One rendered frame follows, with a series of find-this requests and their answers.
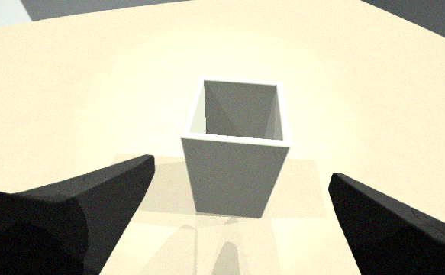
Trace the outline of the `grey square open-top cup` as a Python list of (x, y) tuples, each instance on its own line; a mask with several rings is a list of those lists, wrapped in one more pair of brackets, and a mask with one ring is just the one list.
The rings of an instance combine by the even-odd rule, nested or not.
[(200, 76), (180, 138), (197, 212), (262, 218), (291, 148), (282, 83)]

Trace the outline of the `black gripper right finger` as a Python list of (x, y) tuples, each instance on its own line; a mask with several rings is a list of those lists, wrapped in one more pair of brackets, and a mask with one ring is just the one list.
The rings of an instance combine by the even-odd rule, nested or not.
[(445, 222), (342, 173), (328, 192), (361, 275), (445, 275)]

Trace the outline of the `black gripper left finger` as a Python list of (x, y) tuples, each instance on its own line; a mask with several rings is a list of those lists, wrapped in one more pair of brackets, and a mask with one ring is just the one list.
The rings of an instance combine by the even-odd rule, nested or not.
[(0, 275), (99, 275), (156, 172), (145, 154), (26, 191), (0, 191)]

